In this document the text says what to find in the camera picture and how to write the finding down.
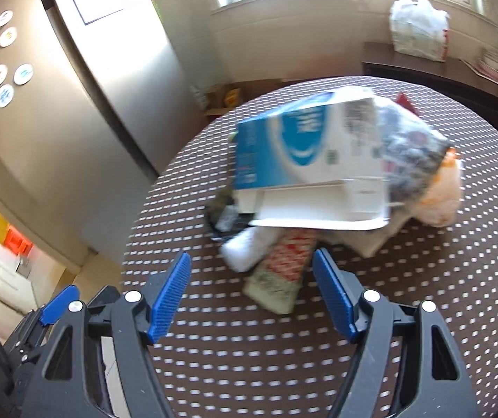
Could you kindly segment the stacked bowls on cabinet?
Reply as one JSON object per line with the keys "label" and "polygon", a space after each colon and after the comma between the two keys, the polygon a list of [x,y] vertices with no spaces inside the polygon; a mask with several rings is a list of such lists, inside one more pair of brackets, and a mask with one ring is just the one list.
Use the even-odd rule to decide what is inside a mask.
{"label": "stacked bowls on cabinet", "polygon": [[478,69],[482,73],[498,81],[498,51],[483,48],[477,59]]}

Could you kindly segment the white plastic shopping bag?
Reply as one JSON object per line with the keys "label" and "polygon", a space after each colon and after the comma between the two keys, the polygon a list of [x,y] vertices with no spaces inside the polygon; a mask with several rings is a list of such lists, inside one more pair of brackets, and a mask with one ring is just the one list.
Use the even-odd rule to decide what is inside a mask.
{"label": "white plastic shopping bag", "polygon": [[397,53],[445,62],[449,14],[428,0],[396,0],[390,10],[392,45]]}

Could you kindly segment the silver double-door refrigerator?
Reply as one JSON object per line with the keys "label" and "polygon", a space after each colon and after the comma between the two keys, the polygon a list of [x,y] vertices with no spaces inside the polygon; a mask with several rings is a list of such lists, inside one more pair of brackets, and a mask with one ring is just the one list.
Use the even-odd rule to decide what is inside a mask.
{"label": "silver double-door refrigerator", "polygon": [[0,0],[0,212],[52,257],[120,263],[200,130],[152,0]]}

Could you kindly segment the red brown paper bag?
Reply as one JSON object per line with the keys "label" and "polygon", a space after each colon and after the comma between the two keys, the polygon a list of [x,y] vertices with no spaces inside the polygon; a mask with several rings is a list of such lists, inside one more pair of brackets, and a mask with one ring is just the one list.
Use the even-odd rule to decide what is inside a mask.
{"label": "red brown paper bag", "polygon": [[418,110],[412,104],[411,100],[408,99],[408,96],[405,93],[398,93],[398,96],[395,99],[395,103],[401,106],[402,108],[407,109],[416,116],[419,115]]}

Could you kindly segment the red green snack packet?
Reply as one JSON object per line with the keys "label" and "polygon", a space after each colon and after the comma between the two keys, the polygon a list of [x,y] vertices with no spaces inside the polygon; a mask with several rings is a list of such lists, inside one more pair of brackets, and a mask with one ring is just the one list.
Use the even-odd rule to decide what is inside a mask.
{"label": "red green snack packet", "polygon": [[247,279],[243,293],[265,310],[290,314],[317,241],[316,229],[285,230]]}

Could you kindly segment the dark wooden side cabinet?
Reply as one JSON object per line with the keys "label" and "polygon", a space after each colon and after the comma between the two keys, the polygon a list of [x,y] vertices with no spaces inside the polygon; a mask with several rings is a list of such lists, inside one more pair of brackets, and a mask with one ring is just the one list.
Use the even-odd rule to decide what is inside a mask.
{"label": "dark wooden side cabinet", "polygon": [[477,75],[463,61],[435,62],[397,53],[391,44],[363,44],[366,76],[397,79],[442,93],[477,112],[498,130],[498,84]]}

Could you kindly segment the white wrapper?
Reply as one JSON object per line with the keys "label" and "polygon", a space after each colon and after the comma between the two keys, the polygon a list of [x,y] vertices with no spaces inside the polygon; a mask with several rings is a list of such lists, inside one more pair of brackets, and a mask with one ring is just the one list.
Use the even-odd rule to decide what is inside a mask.
{"label": "white wrapper", "polygon": [[284,233],[279,227],[250,226],[221,245],[221,258],[234,272],[245,273],[265,258]]}

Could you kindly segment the grey printed foil bag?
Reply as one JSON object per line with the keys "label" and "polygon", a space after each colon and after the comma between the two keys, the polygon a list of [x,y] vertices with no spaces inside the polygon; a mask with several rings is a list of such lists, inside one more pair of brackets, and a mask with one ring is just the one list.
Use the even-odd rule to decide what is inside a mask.
{"label": "grey printed foil bag", "polygon": [[427,191],[450,141],[410,110],[376,96],[390,202],[410,206]]}

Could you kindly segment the small yellow box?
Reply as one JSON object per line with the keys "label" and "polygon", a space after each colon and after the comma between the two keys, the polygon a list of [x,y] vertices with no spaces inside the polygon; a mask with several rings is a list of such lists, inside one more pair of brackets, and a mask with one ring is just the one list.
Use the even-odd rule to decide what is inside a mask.
{"label": "small yellow box", "polygon": [[244,103],[244,98],[241,88],[230,89],[224,96],[223,100],[226,108],[236,108]]}

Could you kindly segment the brown polka dot tablecloth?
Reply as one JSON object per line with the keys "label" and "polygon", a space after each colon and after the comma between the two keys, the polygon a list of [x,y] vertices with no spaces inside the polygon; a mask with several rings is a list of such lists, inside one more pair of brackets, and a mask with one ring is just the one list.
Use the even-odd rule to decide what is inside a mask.
{"label": "brown polka dot tablecloth", "polygon": [[[306,156],[326,150],[337,91],[359,118],[404,93],[426,134],[387,121],[391,148],[422,160],[431,141],[459,164],[456,222],[406,224],[372,258],[326,248],[321,220],[280,223],[250,274],[226,265],[206,214],[216,196],[257,188],[266,122]],[[362,96],[375,100],[363,108]],[[132,415],[165,417],[491,417],[498,413],[498,131],[423,86],[340,77],[280,89],[219,118],[149,192],[127,242],[116,356],[140,365],[150,396]]]}

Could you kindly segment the blue white milk carton box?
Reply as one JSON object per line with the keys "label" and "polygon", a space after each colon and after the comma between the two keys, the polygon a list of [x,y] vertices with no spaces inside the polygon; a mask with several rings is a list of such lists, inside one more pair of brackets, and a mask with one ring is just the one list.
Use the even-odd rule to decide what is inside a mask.
{"label": "blue white milk carton box", "polygon": [[387,225],[375,92],[341,87],[238,123],[233,196],[257,226],[367,231]]}

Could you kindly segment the orange white plastic bag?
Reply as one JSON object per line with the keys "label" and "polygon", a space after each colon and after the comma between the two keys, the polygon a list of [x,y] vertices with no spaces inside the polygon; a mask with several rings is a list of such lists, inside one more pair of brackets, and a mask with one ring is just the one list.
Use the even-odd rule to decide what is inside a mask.
{"label": "orange white plastic bag", "polygon": [[460,208],[461,197],[460,154],[455,147],[451,147],[411,215],[432,227],[452,225]]}

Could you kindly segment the orange plastic stool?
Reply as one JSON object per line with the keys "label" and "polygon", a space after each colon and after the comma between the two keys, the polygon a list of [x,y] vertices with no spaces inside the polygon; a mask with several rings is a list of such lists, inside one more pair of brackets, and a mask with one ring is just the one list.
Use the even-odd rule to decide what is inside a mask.
{"label": "orange plastic stool", "polygon": [[12,225],[8,226],[3,245],[16,256],[25,257],[30,254],[31,248],[33,248],[33,243]]}

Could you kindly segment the dark seaweed snack packet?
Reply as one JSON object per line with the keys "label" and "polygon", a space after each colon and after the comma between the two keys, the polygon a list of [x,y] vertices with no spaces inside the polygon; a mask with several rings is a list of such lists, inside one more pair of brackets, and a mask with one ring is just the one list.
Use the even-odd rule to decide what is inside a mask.
{"label": "dark seaweed snack packet", "polygon": [[205,206],[205,223],[210,238],[216,242],[227,242],[234,238],[247,229],[253,218],[252,213],[238,210],[231,186],[221,188]]}

